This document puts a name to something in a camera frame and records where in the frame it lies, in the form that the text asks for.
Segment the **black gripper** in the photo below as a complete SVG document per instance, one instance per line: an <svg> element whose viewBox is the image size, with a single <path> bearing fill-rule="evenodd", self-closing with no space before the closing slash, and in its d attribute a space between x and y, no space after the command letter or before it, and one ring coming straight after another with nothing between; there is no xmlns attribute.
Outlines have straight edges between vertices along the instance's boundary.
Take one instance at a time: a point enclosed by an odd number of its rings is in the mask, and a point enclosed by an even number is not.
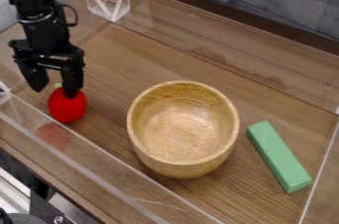
<svg viewBox="0 0 339 224"><path fill-rule="evenodd" d="M10 42L14 61L18 63L29 85L42 92L50 83L47 70L62 72L66 96L74 98L85 87L86 52L71 42L70 23L66 16L21 17L26 38Z"/></svg>

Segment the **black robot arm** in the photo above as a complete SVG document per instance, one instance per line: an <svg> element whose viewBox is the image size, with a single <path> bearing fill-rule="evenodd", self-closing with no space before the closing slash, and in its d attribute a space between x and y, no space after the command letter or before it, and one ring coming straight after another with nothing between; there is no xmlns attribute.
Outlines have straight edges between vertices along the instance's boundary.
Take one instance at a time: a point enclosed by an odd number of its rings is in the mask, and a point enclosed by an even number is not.
<svg viewBox="0 0 339 224"><path fill-rule="evenodd" d="M74 98L85 87L86 52L71 43L71 31L79 23L77 9L58 0L9 0L18 11L26 38L11 40L22 74L41 92L50 83L49 70L62 74L65 95Z"/></svg>

